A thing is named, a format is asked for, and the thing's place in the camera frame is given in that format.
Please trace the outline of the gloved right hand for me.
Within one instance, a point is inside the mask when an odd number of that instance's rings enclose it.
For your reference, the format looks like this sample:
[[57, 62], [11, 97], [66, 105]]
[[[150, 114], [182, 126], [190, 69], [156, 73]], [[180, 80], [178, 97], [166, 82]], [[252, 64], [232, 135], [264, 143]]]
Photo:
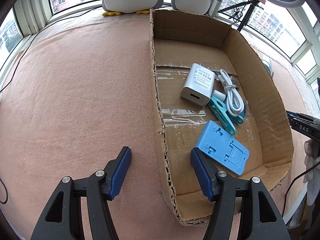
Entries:
[[[304, 142], [304, 151], [306, 153], [304, 164], [306, 170], [319, 163], [318, 150], [319, 142], [312, 139]], [[312, 206], [319, 194], [319, 165], [304, 175], [303, 183], [307, 183], [307, 205]]]

